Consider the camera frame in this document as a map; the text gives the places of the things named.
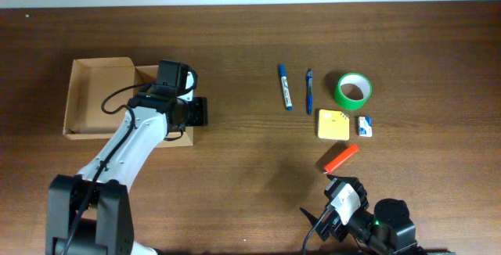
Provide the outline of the brown cardboard box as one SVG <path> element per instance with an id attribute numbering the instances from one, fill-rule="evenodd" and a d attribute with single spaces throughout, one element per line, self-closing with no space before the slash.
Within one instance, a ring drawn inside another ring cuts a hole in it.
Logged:
<path id="1" fill-rule="evenodd" d="M 152 93 L 156 66 L 129 58 L 73 62 L 64 135 L 72 140 L 108 138 L 135 149 L 193 145 L 194 127 L 172 127 L 169 106 L 176 100 Z"/>

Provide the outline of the yellow sticky note pad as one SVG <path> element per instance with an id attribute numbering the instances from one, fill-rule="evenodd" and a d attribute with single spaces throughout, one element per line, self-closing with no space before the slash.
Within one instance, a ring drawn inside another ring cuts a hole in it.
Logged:
<path id="1" fill-rule="evenodd" d="M 341 111 L 320 110 L 317 136 L 321 139 L 347 141 L 350 136 L 349 116 Z"/>

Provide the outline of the orange lighter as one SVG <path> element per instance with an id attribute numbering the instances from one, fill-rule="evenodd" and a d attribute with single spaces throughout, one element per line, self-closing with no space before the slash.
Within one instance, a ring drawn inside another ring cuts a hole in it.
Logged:
<path id="1" fill-rule="evenodd" d="M 342 153 L 332 159 L 328 164 L 323 167 L 324 174 L 332 174 L 347 160 L 354 156 L 360 150 L 359 146 L 354 144 L 346 148 Z"/>

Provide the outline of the blue whiteboard marker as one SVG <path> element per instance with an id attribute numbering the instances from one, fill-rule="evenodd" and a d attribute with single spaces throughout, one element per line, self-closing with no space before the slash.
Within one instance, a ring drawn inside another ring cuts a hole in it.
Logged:
<path id="1" fill-rule="evenodd" d="M 291 102 L 291 97 L 290 97 L 290 90 L 288 86 L 288 81 L 287 81 L 287 72 L 286 68 L 283 64 L 280 64 L 278 66 L 279 70 L 279 77 L 281 81 L 281 86 L 283 90 L 283 98 L 284 98 L 284 103 L 287 111 L 291 111 L 293 109 L 293 104 Z"/>

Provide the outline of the small white blue box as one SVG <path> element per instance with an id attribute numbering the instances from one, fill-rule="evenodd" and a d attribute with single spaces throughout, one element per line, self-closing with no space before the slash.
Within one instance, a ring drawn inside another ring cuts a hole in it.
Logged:
<path id="1" fill-rule="evenodd" d="M 360 137 L 370 138 L 373 136 L 372 120 L 370 117 L 358 117 L 358 132 Z"/>

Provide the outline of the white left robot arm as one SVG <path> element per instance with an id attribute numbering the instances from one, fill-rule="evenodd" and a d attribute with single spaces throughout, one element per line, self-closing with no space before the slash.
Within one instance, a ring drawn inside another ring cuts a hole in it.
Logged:
<path id="1" fill-rule="evenodd" d="M 135 241 L 130 188 L 170 130 L 205 126 L 207 99 L 131 100 L 123 122 L 101 152 L 74 176 L 49 186 L 45 253 L 158 254 Z"/>

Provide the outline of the green tape roll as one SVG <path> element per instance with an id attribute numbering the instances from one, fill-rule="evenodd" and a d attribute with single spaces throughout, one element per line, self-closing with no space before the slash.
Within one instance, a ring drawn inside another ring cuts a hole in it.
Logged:
<path id="1" fill-rule="evenodd" d="M 347 73 L 341 76 L 334 89 L 336 103 L 346 110 L 360 109 L 372 95 L 372 84 L 359 73 Z"/>

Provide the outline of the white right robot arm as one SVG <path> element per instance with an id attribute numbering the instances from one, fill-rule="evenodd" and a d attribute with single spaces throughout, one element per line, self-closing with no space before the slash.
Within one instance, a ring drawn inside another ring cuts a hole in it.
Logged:
<path id="1" fill-rule="evenodd" d="M 368 211 L 367 191 L 358 178 L 329 174 L 330 183 L 324 194 L 328 198 L 319 217 L 302 208 L 301 212 L 310 221 L 312 228 L 301 246 L 301 252 L 308 252 L 307 245 L 313 234 L 322 241 L 333 237 L 343 242 L 351 235 L 360 248 L 357 254 L 449 254 L 448 250 L 426 250 L 416 240 L 416 226 L 410 219 L 405 201 L 386 198 L 376 203 L 372 213 Z"/>

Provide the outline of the blue ballpoint pen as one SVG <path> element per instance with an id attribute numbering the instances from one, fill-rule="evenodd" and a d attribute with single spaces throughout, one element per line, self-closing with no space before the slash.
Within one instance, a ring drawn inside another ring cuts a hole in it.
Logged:
<path id="1" fill-rule="evenodd" d="M 312 115 L 312 69 L 308 69 L 306 73 L 306 110 L 308 115 Z"/>

